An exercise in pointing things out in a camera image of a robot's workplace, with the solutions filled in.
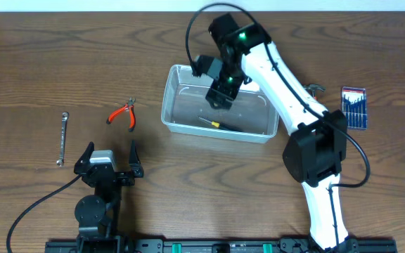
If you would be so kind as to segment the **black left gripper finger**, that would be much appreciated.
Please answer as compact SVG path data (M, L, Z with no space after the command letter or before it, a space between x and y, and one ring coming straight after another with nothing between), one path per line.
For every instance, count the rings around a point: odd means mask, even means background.
M134 177L144 176L144 170L136 150L135 140L131 141L131 147L129 151L129 167Z
M94 143L90 142L82 156L76 161L74 165L75 174L85 174L91 168L90 158L94 152Z

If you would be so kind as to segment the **black yellow screwdriver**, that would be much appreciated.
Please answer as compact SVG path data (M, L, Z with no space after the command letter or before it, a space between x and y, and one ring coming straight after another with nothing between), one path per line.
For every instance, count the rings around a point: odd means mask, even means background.
M221 122L216 122L213 120L210 120L208 118L202 117L202 116L198 116L198 119L206 124L209 124L211 126L213 126L216 129L220 129L220 130L225 130L225 131L237 131L237 132L243 132L242 129L236 127L236 126L231 126L225 123L221 123Z

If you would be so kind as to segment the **precision screwdriver set case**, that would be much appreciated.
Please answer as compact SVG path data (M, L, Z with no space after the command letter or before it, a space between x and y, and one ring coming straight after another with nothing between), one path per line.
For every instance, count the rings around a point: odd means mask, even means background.
M347 118L347 128L368 128L367 96L363 88L344 86L341 90L341 111Z

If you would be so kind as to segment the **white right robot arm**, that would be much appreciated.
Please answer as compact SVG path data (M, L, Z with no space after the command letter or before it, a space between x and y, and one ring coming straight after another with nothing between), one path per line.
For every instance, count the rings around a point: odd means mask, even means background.
M215 18L208 31L221 58L205 66L212 79L206 99L214 109L230 109L241 85L254 82L281 117L289 139L283 162L302 184L310 214L310 236L319 250L338 249L348 232L338 190L346 156L347 120L329 112L300 84L282 61L271 37L258 24L240 27L231 14Z

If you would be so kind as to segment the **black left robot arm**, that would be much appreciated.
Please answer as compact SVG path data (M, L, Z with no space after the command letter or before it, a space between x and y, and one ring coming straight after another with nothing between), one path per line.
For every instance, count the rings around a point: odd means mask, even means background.
M83 197L75 207L79 223L77 253L133 252L131 241L117 231L122 187L133 186L136 178L142 178L144 170L131 142L129 171L116 171L113 151L94 150L90 142L74 166L74 173L94 189L94 194Z

